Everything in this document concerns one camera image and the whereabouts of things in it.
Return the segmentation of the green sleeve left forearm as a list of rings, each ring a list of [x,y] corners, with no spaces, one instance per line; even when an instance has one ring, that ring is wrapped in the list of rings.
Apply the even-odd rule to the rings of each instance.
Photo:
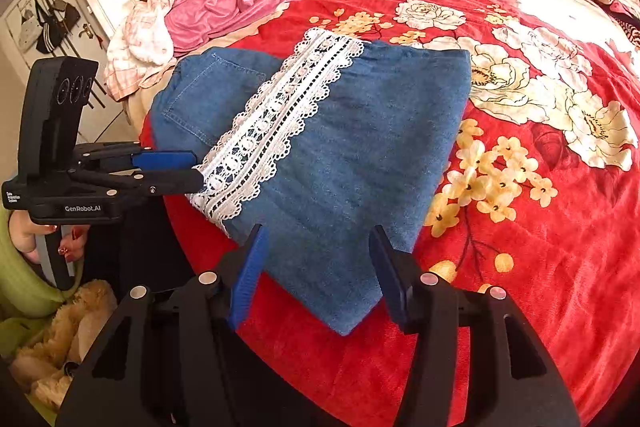
[[[1,207],[1,358],[9,360],[46,326],[80,284],[84,262],[75,262],[75,284],[60,291],[43,280],[10,239],[12,212]]]

